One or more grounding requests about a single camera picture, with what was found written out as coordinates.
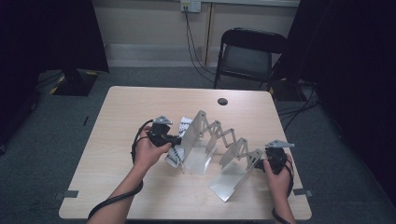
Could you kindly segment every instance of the chair seat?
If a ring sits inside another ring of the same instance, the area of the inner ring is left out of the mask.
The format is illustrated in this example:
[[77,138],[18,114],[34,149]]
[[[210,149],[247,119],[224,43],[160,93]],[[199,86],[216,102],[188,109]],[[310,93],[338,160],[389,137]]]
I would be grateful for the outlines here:
[[224,50],[221,70],[269,79],[271,77],[269,57],[272,57],[269,52],[227,46]]

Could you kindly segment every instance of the forearm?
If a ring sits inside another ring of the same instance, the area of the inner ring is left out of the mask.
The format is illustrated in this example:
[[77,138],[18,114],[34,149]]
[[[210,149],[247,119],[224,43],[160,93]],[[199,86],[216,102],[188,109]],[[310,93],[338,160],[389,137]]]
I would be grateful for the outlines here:
[[274,209],[278,216],[287,220],[290,224],[296,223],[293,213],[291,212],[288,198],[273,195]]
[[[134,166],[108,198],[113,198],[136,189],[146,175],[146,172],[147,169]],[[134,196],[101,208],[90,218],[88,223],[124,223],[133,199]]]

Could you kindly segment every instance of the black backdrop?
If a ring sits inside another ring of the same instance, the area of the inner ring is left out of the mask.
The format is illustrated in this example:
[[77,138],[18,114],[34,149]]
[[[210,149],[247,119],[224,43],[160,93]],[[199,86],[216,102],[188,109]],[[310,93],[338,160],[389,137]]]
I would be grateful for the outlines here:
[[108,72],[91,0],[0,1],[0,143],[41,72]]
[[301,0],[278,77],[316,82],[343,140],[396,204],[394,1]]

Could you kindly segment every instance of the hand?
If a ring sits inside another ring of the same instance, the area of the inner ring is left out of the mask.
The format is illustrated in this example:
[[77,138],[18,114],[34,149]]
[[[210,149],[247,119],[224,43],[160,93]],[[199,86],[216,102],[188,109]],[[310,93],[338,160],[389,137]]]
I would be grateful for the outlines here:
[[[286,156],[288,157],[288,161],[286,161],[286,165],[290,168],[290,170],[293,170],[293,160],[291,159],[291,156],[286,153]],[[289,189],[289,184],[290,184],[290,174],[288,170],[283,167],[283,169],[280,171],[278,175],[274,175],[270,162],[268,160],[264,160],[264,170],[265,173],[267,174],[267,179],[268,179],[268,186],[271,191],[271,195],[273,198],[282,198],[282,199],[287,199],[288,198],[288,189]]]
[[161,155],[169,150],[172,146],[171,143],[167,143],[162,147],[154,146],[149,140],[147,131],[151,129],[150,126],[146,126],[140,133],[140,138],[136,146],[136,158],[134,161],[134,167],[140,167],[148,170],[154,165],[161,157]]

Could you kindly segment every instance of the table top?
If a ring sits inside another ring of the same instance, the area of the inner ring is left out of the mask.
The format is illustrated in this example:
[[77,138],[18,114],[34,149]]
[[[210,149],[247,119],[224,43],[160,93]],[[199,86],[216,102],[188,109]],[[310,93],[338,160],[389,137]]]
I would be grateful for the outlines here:
[[[219,105],[218,99],[228,100]],[[64,198],[60,217],[85,219],[130,171],[131,145],[139,127],[165,115],[173,121],[170,134],[178,134],[181,118],[193,119],[203,110],[209,123],[218,120],[223,130],[235,129],[237,139],[247,139],[249,151],[264,150],[274,140],[287,141],[271,95],[266,91],[226,91],[175,88],[112,87],[107,94],[91,136],[68,190],[77,198]],[[148,171],[145,186],[134,197],[129,219],[272,219],[273,203],[265,173],[254,169],[227,203],[210,188],[219,174],[222,141],[205,175],[182,172],[165,160],[165,154]],[[302,183],[294,165],[294,189]],[[289,197],[296,219],[311,218],[305,195]]]

